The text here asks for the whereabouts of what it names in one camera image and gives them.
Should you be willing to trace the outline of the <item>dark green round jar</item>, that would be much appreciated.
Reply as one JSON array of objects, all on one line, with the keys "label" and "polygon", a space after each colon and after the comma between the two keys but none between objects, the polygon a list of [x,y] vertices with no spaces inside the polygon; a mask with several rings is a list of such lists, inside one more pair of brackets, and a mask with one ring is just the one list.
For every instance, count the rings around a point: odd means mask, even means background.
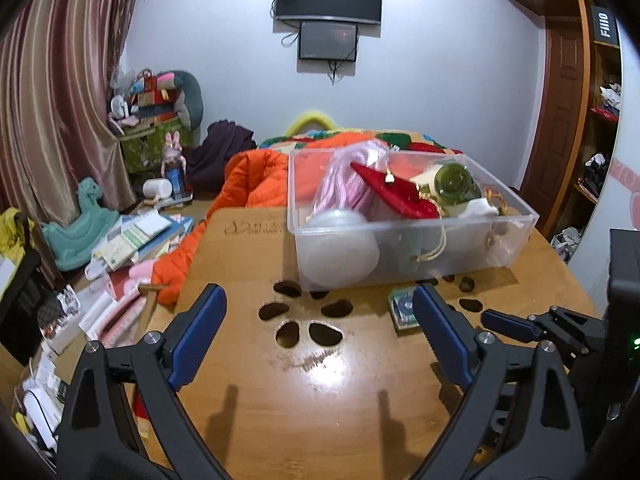
[{"label": "dark green round jar", "polygon": [[434,190],[439,203],[456,206],[482,197],[469,169],[458,162],[446,162],[434,177]]}]

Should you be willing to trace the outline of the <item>red velvet drawstring pouch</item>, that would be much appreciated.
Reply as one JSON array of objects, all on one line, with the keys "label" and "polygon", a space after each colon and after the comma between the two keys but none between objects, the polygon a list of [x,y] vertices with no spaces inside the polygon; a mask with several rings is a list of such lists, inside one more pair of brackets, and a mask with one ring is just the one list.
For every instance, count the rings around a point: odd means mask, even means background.
[{"label": "red velvet drawstring pouch", "polygon": [[435,220],[442,216],[439,204],[424,196],[411,181],[383,174],[359,162],[350,164],[373,194],[395,214],[409,220]]}]

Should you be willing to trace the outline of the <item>pink lid frosted jar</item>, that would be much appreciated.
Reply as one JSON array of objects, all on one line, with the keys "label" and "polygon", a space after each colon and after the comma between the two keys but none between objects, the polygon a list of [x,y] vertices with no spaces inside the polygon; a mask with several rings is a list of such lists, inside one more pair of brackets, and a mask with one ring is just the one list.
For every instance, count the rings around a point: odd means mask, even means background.
[{"label": "pink lid frosted jar", "polygon": [[365,280],[380,261],[368,220],[358,211],[331,209],[295,234],[300,277],[309,289],[337,289]]}]

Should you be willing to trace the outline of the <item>small green card box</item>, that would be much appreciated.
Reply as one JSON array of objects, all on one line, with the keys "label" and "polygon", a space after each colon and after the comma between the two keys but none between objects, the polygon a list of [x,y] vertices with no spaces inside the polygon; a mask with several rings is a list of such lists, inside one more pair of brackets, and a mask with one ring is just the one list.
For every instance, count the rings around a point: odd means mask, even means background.
[{"label": "small green card box", "polygon": [[393,288],[388,295],[388,308],[397,333],[417,330],[420,327],[413,313],[415,290],[414,286]]}]

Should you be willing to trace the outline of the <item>brown wooden door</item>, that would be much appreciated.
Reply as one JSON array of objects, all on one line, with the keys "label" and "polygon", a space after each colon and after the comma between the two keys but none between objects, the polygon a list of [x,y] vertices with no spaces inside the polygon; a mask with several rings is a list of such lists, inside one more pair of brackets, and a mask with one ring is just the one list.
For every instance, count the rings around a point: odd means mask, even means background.
[{"label": "brown wooden door", "polygon": [[551,20],[546,28],[544,91],[532,152],[520,196],[539,214],[536,228],[547,236],[558,214],[563,182],[578,130],[584,81],[582,25]]}]

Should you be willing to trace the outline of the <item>teal rocking horse toy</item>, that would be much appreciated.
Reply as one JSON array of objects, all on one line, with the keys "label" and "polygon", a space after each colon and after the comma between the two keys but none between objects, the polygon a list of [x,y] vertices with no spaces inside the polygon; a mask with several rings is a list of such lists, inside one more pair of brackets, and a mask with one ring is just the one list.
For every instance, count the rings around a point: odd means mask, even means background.
[{"label": "teal rocking horse toy", "polygon": [[119,219],[118,211],[99,204],[102,197],[102,188],[93,177],[86,177],[77,190],[79,216],[66,228],[56,222],[41,226],[58,270],[67,272],[87,264],[93,248]]}]

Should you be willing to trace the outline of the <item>stack of books and papers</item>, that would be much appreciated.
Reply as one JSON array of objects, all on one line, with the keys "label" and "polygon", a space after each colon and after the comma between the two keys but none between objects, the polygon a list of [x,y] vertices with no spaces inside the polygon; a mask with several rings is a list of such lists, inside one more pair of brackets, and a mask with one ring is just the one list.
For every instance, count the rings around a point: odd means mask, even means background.
[{"label": "stack of books and papers", "polygon": [[183,214],[162,214],[155,209],[120,217],[91,252],[85,278],[94,281],[123,266],[155,259],[165,247],[177,245],[194,227]]}]

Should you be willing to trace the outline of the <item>clear plastic storage box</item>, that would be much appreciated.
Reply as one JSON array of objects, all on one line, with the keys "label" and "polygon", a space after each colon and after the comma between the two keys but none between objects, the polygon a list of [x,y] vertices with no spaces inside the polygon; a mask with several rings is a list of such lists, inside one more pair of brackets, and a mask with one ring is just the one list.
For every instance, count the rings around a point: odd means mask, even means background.
[{"label": "clear plastic storage box", "polygon": [[[408,180],[428,166],[460,162],[501,208],[498,217],[409,220],[377,198],[350,164]],[[294,236],[313,216],[350,209],[368,220],[380,250],[375,270],[350,287],[392,284],[510,266],[538,221],[538,214],[491,172],[465,154],[392,151],[372,142],[347,148],[302,148],[288,156],[288,230]]]}]

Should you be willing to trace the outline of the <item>white mug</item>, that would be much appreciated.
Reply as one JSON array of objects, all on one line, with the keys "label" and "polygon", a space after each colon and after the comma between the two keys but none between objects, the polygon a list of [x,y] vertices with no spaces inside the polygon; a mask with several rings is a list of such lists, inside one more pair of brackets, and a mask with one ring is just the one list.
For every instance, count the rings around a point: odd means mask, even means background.
[{"label": "white mug", "polygon": [[156,198],[166,200],[173,192],[171,182],[164,178],[148,179],[142,186],[143,196],[147,200],[155,200]]}]

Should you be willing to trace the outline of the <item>pink bunny figure bottle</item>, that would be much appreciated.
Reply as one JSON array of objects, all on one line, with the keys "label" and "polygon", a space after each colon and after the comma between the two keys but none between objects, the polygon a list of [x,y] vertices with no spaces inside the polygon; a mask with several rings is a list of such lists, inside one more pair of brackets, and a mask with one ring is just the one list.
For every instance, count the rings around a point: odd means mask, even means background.
[{"label": "pink bunny figure bottle", "polygon": [[178,130],[165,134],[160,176],[170,182],[172,194],[180,195],[186,192],[186,159],[182,154]]}]

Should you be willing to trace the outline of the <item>dark purple clothing pile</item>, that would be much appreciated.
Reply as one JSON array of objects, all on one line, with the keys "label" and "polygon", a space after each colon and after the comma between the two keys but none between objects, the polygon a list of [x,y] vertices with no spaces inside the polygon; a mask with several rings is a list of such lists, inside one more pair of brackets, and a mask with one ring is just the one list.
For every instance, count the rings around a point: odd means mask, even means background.
[{"label": "dark purple clothing pile", "polygon": [[207,128],[205,140],[186,152],[186,182],[196,195],[217,195],[224,185],[224,168],[235,154],[254,150],[254,132],[221,120]]}]

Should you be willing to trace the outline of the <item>green storage box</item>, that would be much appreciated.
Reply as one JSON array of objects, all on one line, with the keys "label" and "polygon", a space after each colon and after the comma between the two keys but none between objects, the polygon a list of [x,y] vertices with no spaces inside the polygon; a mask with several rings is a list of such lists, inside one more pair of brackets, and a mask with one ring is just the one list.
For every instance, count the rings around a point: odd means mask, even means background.
[{"label": "green storage box", "polygon": [[180,133],[183,148],[190,148],[198,140],[198,130],[189,130],[179,119],[162,122],[151,128],[139,130],[121,136],[119,140],[122,158],[128,174],[160,168],[163,159],[165,136],[167,133]]}]

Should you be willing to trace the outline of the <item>orange puffer jacket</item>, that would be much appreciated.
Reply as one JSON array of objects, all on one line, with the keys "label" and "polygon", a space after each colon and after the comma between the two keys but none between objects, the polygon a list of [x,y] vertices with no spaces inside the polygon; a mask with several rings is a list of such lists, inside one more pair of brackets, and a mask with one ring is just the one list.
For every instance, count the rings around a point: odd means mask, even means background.
[{"label": "orange puffer jacket", "polygon": [[170,254],[154,263],[157,302],[172,310],[212,215],[224,208],[271,208],[288,204],[288,155],[264,148],[235,154],[224,170],[224,185],[205,219]]}]

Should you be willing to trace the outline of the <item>yellow curved pillow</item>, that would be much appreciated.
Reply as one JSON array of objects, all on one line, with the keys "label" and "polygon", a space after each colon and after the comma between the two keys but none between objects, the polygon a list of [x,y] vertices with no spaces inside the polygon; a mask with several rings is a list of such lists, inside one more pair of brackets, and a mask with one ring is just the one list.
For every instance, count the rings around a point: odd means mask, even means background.
[{"label": "yellow curved pillow", "polygon": [[313,110],[312,112],[301,114],[299,118],[295,119],[284,135],[290,138],[302,133],[311,126],[318,126],[321,130],[334,130],[337,128],[336,123],[328,115]]}]

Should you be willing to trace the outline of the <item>black FiiO box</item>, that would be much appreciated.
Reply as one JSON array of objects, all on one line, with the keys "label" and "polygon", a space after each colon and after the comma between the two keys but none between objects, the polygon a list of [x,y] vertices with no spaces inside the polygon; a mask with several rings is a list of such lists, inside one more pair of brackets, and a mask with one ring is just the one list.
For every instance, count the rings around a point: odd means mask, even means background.
[{"label": "black FiiO box", "polygon": [[603,6],[590,6],[590,10],[594,42],[618,48],[620,40],[618,39],[616,19],[612,11]]}]

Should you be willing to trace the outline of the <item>grey plush toy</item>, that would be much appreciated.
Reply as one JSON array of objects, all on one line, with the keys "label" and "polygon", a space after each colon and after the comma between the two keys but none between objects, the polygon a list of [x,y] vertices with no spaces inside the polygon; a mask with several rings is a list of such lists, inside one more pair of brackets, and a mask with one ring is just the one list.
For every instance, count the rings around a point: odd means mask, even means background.
[{"label": "grey plush toy", "polygon": [[185,70],[172,70],[181,81],[174,111],[181,125],[190,131],[200,128],[204,116],[204,103],[201,86],[198,80]]}]

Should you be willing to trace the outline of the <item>pink striped curtain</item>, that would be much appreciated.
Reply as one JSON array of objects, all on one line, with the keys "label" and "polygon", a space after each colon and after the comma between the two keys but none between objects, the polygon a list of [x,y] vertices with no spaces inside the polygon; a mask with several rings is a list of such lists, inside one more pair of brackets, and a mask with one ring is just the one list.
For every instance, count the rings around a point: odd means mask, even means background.
[{"label": "pink striped curtain", "polygon": [[1,39],[1,206],[63,226],[86,177],[107,207],[134,201],[107,127],[134,0],[28,0]]}]

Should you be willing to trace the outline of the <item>small black wall monitor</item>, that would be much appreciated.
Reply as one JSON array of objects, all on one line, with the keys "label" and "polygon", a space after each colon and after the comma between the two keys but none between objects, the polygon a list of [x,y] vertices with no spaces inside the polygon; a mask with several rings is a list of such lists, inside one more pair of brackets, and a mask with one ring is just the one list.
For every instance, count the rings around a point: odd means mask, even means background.
[{"label": "small black wall monitor", "polygon": [[306,21],[298,32],[301,61],[355,62],[358,50],[356,24]]}]

